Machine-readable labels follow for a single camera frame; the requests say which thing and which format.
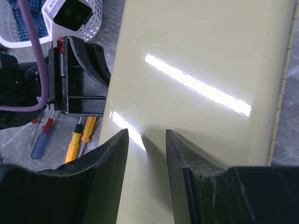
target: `concrete floor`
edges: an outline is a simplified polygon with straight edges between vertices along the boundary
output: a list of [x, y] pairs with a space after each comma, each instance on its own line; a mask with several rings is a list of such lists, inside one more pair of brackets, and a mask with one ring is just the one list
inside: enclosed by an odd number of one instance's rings
[[[121, 27], [124, 3], [125, 0], [104, 0], [102, 27], [93, 40], [93, 42], [104, 47], [107, 64], [111, 71]], [[49, 44], [43, 46], [45, 54], [47, 54], [49, 47]], [[32, 49], [10, 50], [9, 53], [16, 56], [19, 62], [33, 61], [35, 59]], [[71, 133], [78, 121], [78, 117], [57, 114], [55, 116], [55, 130], [44, 157], [37, 161], [30, 158], [33, 143], [50, 114], [50, 112], [47, 112], [40, 124], [36, 125], [37, 130], [33, 132], [31, 142], [27, 147], [25, 146], [25, 141], [30, 130], [30, 124], [20, 128], [0, 131], [0, 154], [3, 156], [4, 163], [18, 164], [31, 170], [42, 170], [56, 168], [64, 162]], [[97, 146], [100, 128], [101, 119], [97, 122], [96, 131], [87, 151]], [[299, 27], [297, 27], [292, 48], [272, 164], [299, 165]]]

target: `white basket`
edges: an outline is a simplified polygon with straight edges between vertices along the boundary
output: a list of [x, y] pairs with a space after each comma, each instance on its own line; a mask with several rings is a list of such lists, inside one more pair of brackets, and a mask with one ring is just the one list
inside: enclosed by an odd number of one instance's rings
[[[102, 24], [102, 0], [86, 0], [93, 10], [93, 16], [86, 25], [78, 31], [72, 31], [57, 24], [50, 25], [46, 21], [49, 36], [40, 38], [41, 44], [57, 40], [58, 37], [72, 35], [89, 41], [98, 33]], [[12, 9], [6, 0], [0, 0], [0, 44], [7, 48], [31, 47], [31, 41], [20, 41], [19, 33], [15, 24]]]

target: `blue cloth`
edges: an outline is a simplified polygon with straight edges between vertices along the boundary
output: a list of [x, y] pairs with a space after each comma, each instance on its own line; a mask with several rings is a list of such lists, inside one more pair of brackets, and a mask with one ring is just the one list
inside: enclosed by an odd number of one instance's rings
[[[11, 6], [13, 10], [13, 15], [14, 19], [17, 25], [17, 29], [19, 31], [20, 39], [21, 41], [29, 41], [30, 38], [28, 36], [28, 32], [26, 29], [25, 22], [23, 20], [21, 11], [19, 9], [17, 0], [7, 0], [9, 5]], [[34, 24], [38, 33], [39, 38], [47, 36], [47, 28], [45, 25], [45, 22], [43, 20], [43, 15], [42, 15], [42, 6], [46, 2], [46, 0], [27, 0]]]

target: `red component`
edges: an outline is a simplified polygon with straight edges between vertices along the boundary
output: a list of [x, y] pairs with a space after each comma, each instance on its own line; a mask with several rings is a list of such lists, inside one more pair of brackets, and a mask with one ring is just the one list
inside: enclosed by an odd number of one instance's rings
[[59, 42], [60, 42], [59, 53], [62, 54], [62, 53], [64, 53], [64, 38], [60, 37]]
[[36, 124], [37, 123], [37, 120], [38, 120], [39, 116], [37, 116], [31, 123], [32, 124]]
[[45, 128], [52, 128], [52, 124], [53, 124], [53, 119], [52, 118], [49, 118], [48, 120], [47, 120], [47, 123], [45, 124]]

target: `beige panel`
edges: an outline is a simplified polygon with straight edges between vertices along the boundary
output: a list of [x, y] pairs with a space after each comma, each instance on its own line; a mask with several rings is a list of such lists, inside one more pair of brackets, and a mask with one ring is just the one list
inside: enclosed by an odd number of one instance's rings
[[224, 167], [269, 162], [295, 3], [127, 0], [100, 138], [129, 129], [118, 224], [173, 223], [166, 129]]

